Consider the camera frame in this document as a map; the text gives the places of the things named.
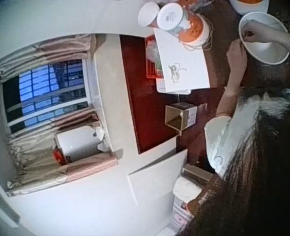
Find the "red object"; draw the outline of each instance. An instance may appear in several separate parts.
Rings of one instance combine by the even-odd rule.
[[[145,48],[147,47],[147,45],[150,41],[156,41],[154,35],[151,35],[151,36],[145,38]],[[145,61],[146,61],[146,77],[148,79],[163,78],[162,73],[157,71],[157,67],[156,67],[155,63],[152,63],[146,57],[145,57]]]
[[[175,103],[176,96],[148,86],[155,80],[146,77],[144,39],[120,35],[120,40],[136,142],[142,153],[177,135],[165,125],[165,106]]]
[[[61,151],[57,147],[52,151],[52,155],[60,165],[63,166],[67,164]]]

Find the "curtain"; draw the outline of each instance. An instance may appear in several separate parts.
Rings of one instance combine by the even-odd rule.
[[[94,34],[60,37],[24,47],[0,59],[0,83],[49,63],[87,59],[95,48]]]
[[[52,155],[55,134],[82,125],[101,129],[101,123],[93,108],[65,114],[52,119],[48,125],[9,136],[9,151],[15,159],[19,175],[8,182],[7,195],[13,197],[39,191],[117,165],[117,159],[110,149],[64,166],[58,164]]]

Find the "window frame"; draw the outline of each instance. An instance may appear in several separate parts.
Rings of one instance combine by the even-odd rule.
[[[26,131],[30,131],[30,130],[36,129],[38,127],[41,127],[43,125],[49,124],[51,122],[51,119],[48,119],[48,120],[44,120],[44,121],[38,122],[38,123],[36,123],[34,125],[25,127],[24,129],[21,129],[21,130],[15,132],[15,133],[11,132],[10,127],[12,125],[15,125],[15,124],[17,124],[19,122],[25,121],[25,120],[30,119],[32,117],[36,117],[38,115],[41,115],[41,114],[44,114],[44,113],[47,113],[47,112],[51,112],[51,111],[54,111],[56,109],[60,109],[60,108],[63,108],[63,107],[75,105],[75,104],[82,103],[82,102],[87,102],[89,107],[92,106],[92,100],[91,100],[91,97],[90,97],[89,83],[88,83],[87,63],[88,63],[87,59],[82,59],[83,81],[84,81],[84,89],[85,89],[86,97],[78,98],[78,99],[75,99],[75,100],[72,100],[72,101],[68,101],[68,102],[64,102],[64,103],[60,103],[60,104],[56,104],[56,105],[53,105],[51,107],[48,107],[48,108],[45,108],[45,109],[42,109],[42,110],[39,110],[39,111],[35,111],[33,113],[30,113],[30,114],[27,114],[25,116],[22,116],[22,117],[17,118],[17,119],[15,119],[13,121],[10,121],[10,122],[8,122],[7,118],[6,118],[6,109],[5,109],[5,105],[4,105],[4,96],[3,96],[3,83],[1,83],[0,84],[0,103],[1,103],[0,105],[1,105],[1,112],[2,112],[2,117],[3,117],[3,122],[4,122],[4,125],[5,125],[5,131],[6,131],[7,135],[16,136],[16,135],[19,135],[19,134],[24,133]]]

